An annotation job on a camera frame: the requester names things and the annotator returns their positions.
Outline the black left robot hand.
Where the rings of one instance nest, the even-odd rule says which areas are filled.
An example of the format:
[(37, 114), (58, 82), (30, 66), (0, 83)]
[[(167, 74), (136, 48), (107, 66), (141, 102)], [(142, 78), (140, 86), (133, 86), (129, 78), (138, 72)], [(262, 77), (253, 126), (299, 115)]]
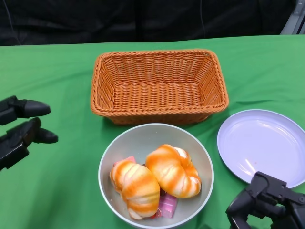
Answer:
[(0, 102), (0, 125), (4, 126), (18, 118), (30, 118), (18, 126), (8, 130), (0, 137), (0, 168), (8, 169), (21, 161), (29, 151), (31, 143), (52, 144), (58, 142), (58, 136), (41, 128), (40, 116), (51, 112), (49, 105), (34, 101), (20, 100), (16, 96), (8, 97)]

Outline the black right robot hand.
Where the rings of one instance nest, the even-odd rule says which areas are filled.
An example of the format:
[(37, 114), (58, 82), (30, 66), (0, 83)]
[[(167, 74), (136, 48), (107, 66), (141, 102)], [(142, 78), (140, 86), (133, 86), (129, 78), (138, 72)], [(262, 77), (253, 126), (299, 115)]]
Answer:
[(256, 172), (250, 184), (226, 210), (230, 228), (249, 229), (248, 216), (272, 220), (272, 229), (303, 229), (305, 227), (305, 195), (286, 186), (286, 182)]

